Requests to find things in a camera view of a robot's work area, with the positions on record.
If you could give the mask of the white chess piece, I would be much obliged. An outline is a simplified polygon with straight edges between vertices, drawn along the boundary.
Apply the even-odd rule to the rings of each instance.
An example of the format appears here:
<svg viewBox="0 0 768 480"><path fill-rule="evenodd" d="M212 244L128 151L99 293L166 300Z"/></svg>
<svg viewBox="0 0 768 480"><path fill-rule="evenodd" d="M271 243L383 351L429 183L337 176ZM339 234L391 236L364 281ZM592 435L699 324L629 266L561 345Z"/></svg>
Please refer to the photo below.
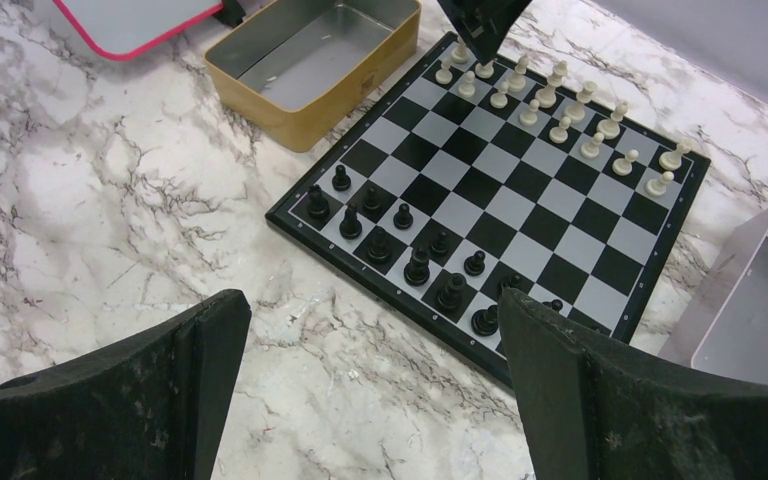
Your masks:
<svg viewBox="0 0 768 480"><path fill-rule="evenodd" d="M571 125L571 118L564 116L561 118L557 126L554 126L549 131L549 139L554 144L563 144L569 138L568 129Z"/></svg>
<svg viewBox="0 0 768 480"><path fill-rule="evenodd" d="M482 79L489 79L494 75L493 62L485 64L477 63L474 69L475 75Z"/></svg>
<svg viewBox="0 0 768 480"><path fill-rule="evenodd" d="M683 156L692 150L692 143L688 139L679 141L676 147L659 157L658 163L666 171L676 171L682 166Z"/></svg>
<svg viewBox="0 0 768 480"><path fill-rule="evenodd" d="M594 159L598 157L603 142L604 134L602 132L596 132L589 141L581 145L580 154L586 159Z"/></svg>
<svg viewBox="0 0 768 480"><path fill-rule="evenodd" d="M665 171L658 177L652 178L647 181L645 185L646 193L651 197L660 197L667 191L667 187L673 182L674 173L672 171Z"/></svg>
<svg viewBox="0 0 768 480"><path fill-rule="evenodd" d="M594 81L585 81L581 90L576 94L575 101L569 104L565 109L563 116L568 117L572 124L581 122L585 116L585 106L592 100L598 84Z"/></svg>
<svg viewBox="0 0 768 480"><path fill-rule="evenodd" d="M613 140L621 133L620 123L628 113L629 104L627 101L621 101L614 108L608 118L601 120L597 124L597 131L602 133L605 140Z"/></svg>
<svg viewBox="0 0 768 480"><path fill-rule="evenodd" d="M457 44L451 52L451 61L456 64L466 64L470 61L470 51L462 38L458 38Z"/></svg>
<svg viewBox="0 0 768 480"><path fill-rule="evenodd" d="M461 80L461 83L458 85L458 95L464 99L472 99L476 92L474 82L475 73L473 71L466 72Z"/></svg>
<svg viewBox="0 0 768 480"><path fill-rule="evenodd" d="M568 64L566 61L559 61L554 65L552 73L547 77L546 86L538 90L534 96L541 108L548 109L555 105L557 101L556 90L563 84L567 73Z"/></svg>
<svg viewBox="0 0 768 480"><path fill-rule="evenodd" d="M538 121L538 112L541 104L538 99L532 99L528 106L519 114L519 123L523 126L533 126Z"/></svg>
<svg viewBox="0 0 768 480"><path fill-rule="evenodd" d="M435 72L435 81L440 85L449 85L453 80L453 74L451 72L451 61L449 58L444 58L441 61L440 68Z"/></svg>
<svg viewBox="0 0 768 480"><path fill-rule="evenodd" d="M631 149L623 157L617 158L612 163L612 170L618 176L628 176L632 173L635 161L639 156L637 149Z"/></svg>
<svg viewBox="0 0 768 480"><path fill-rule="evenodd" d="M526 73L529 65L529 58L526 54L519 57L514 69L507 78L509 92L520 92L526 86Z"/></svg>

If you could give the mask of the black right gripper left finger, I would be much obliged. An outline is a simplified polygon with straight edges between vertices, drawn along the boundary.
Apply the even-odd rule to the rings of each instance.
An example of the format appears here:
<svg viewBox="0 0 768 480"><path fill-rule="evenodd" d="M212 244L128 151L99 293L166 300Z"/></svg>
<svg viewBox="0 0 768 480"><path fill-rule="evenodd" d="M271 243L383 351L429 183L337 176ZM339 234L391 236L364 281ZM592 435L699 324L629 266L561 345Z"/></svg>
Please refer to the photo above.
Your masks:
<svg viewBox="0 0 768 480"><path fill-rule="evenodd" d="M208 479L251 307L226 289L0 385L0 479Z"/></svg>

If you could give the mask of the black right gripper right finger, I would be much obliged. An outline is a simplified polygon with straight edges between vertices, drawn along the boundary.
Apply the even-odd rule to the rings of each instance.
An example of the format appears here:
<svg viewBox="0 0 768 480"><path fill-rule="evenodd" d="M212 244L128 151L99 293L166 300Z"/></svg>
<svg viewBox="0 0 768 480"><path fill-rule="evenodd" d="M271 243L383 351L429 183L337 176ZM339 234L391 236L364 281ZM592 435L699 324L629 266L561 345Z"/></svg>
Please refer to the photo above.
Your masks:
<svg viewBox="0 0 768 480"><path fill-rule="evenodd" d="M540 479L768 479L768 385L684 367L505 290L498 320Z"/></svg>

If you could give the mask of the white chess pawn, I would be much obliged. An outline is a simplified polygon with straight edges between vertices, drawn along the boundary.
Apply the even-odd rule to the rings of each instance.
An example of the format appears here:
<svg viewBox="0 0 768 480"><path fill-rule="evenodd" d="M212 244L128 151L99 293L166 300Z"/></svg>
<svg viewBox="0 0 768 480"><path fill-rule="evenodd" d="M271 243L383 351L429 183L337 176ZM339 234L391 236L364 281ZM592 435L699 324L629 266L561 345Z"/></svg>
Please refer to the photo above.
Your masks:
<svg viewBox="0 0 768 480"><path fill-rule="evenodd" d="M490 96L489 103L494 109L503 109L508 104L508 91L509 83L503 81L497 88L496 92Z"/></svg>

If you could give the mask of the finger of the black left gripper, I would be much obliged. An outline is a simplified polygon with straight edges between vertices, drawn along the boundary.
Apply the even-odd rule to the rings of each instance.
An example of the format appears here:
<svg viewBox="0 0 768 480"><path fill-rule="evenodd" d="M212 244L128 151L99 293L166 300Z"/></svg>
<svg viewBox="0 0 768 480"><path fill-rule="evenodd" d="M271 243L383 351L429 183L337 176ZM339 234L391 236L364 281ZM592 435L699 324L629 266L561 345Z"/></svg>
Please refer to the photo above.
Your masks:
<svg viewBox="0 0 768 480"><path fill-rule="evenodd" d="M531 0L438 0L446 17L482 64L495 59Z"/></svg>

